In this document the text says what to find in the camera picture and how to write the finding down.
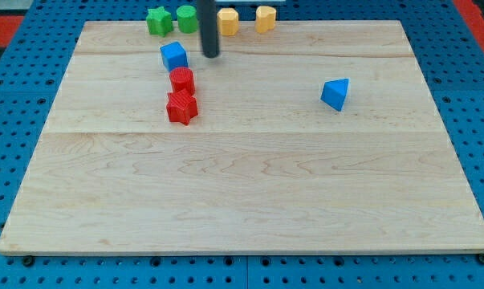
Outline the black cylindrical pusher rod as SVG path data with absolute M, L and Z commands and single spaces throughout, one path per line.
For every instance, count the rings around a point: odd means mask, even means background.
M 214 59 L 220 55 L 216 2 L 197 0 L 197 18 L 202 53 L 206 58 Z

